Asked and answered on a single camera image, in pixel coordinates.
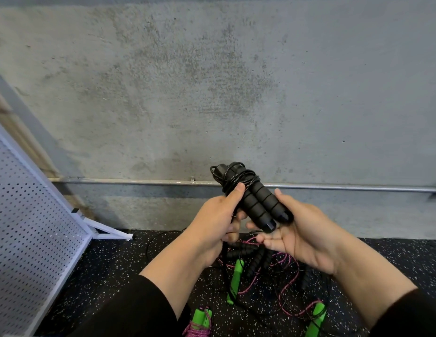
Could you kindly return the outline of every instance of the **perforated metal sheet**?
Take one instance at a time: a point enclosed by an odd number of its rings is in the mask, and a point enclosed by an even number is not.
[[[0,335],[34,332],[90,239],[20,154],[0,137]]]

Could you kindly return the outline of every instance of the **concrete wall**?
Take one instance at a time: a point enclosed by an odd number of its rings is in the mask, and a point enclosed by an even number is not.
[[[436,185],[436,0],[0,0],[0,75],[48,175],[210,180],[240,160],[265,181]],[[158,229],[219,192],[63,191]],[[436,197],[294,195],[359,236],[436,238]]]

